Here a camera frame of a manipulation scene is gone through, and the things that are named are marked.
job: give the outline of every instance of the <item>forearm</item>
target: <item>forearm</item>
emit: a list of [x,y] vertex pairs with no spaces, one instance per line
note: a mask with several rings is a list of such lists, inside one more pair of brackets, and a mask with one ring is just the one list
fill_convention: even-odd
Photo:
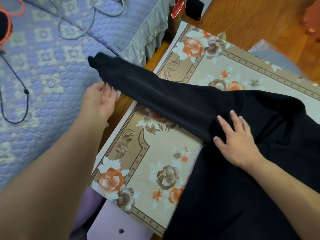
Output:
[[76,118],[50,149],[1,192],[0,238],[68,238],[104,129],[92,121]]
[[303,240],[320,236],[320,194],[265,158],[246,169]]

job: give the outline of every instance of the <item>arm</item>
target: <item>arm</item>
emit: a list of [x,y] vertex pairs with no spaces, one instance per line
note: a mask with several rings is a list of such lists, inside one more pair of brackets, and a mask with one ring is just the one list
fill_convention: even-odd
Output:
[[317,239],[320,236],[320,194],[264,158],[254,144],[247,122],[234,111],[230,115],[234,130],[219,116],[226,144],[215,137],[215,145],[231,164],[242,168],[258,182],[301,239]]
[[68,239],[116,96],[88,88],[68,131],[1,192],[1,239]]

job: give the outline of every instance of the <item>gray cable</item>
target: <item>gray cable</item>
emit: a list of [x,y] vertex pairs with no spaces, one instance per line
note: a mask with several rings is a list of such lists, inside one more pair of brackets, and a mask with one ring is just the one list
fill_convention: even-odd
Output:
[[115,17],[120,16],[120,15],[123,13],[123,11],[124,11],[124,9],[125,9],[125,0],[115,0],[115,1],[116,1],[116,2],[120,2],[120,1],[121,1],[121,3],[122,3],[122,9],[121,9],[121,11],[120,11],[119,13],[116,13],[116,14],[106,13],[106,12],[102,11],[100,8],[98,8],[98,7],[94,4],[93,0],[90,0],[90,4],[91,4],[97,11],[99,11],[100,13],[102,13],[102,14],[104,14],[104,15],[106,15],[106,16],[115,18]]
[[81,38],[82,36],[84,36],[86,33],[88,33],[89,29],[92,27],[93,23],[94,23],[94,17],[95,17],[95,14],[96,14],[96,11],[94,9],[94,6],[92,7],[93,9],[93,15],[92,15],[92,19],[91,19],[91,22],[90,22],[90,25],[89,27],[87,27],[82,34],[76,36],[76,37],[73,37],[73,38],[67,38],[67,37],[64,37],[62,36],[62,34],[60,33],[60,24],[62,23],[62,14],[61,14],[61,11],[60,9],[58,8],[58,6],[52,1],[52,0],[48,0],[50,3],[52,3],[52,5],[54,5],[54,7],[58,10],[59,12],[59,22],[57,24],[57,33],[58,33],[58,36],[61,37],[62,39],[65,39],[65,40],[77,40],[79,38]]

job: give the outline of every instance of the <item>hand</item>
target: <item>hand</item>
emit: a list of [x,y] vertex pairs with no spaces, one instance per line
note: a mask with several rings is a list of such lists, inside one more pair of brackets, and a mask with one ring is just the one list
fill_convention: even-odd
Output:
[[117,91],[109,84],[95,83],[87,88],[83,96],[80,115],[105,127],[115,109],[116,98]]
[[226,160],[246,171],[252,164],[265,158],[254,143],[250,126],[245,119],[238,117],[233,110],[230,111],[230,115],[234,130],[228,122],[218,116],[218,121],[226,133],[226,144],[219,137],[214,137],[213,141]]

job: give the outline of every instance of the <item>person's left hand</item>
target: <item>person's left hand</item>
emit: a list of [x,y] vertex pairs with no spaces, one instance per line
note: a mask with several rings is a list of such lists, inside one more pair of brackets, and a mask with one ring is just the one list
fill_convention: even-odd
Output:
[[80,115],[89,117],[106,126],[115,109],[117,91],[109,84],[98,82],[87,88],[81,105]]

